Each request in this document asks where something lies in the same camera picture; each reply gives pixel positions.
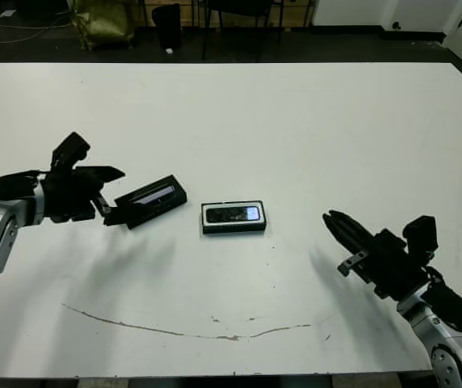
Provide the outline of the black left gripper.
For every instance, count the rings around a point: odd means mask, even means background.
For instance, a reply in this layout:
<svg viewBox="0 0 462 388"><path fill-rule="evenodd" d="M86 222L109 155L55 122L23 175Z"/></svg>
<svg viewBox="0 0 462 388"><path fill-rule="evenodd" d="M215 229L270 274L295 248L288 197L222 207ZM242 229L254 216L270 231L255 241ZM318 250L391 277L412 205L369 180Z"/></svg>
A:
<svg viewBox="0 0 462 388"><path fill-rule="evenodd" d="M98 193L90 202L91 190L102 190L106 183L125 177L111 166L50 168L43 179L44 216L54 223L88 221L94 218L94 206L105 226L128 222L124 208L111 207Z"/></svg>

